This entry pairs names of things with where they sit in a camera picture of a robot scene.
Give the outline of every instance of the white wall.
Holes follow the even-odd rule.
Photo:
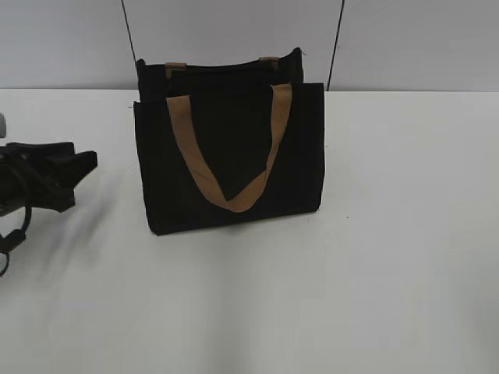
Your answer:
[[[341,0],[125,0],[148,63],[297,45],[325,81]],[[335,90],[499,90],[497,0],[346,0]],[[135,88],[119,0],[0,0],[0,87]]]
[[[305,79],[325,82],[339,0],[125,0],[137,58],[224,65],[300,46]]]
[[[133,88],[119,0],[0,0],[0,88]]]
[[[346,0],[334,87],[499,90],[498,20],[498,0]]]

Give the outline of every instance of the table surface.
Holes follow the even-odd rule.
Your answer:
[[[317,213],[163,237],[137,98],[0,90],[0,142],[99,156],[0,279],[1,372],[499,372],[499,93],[327,93]]]

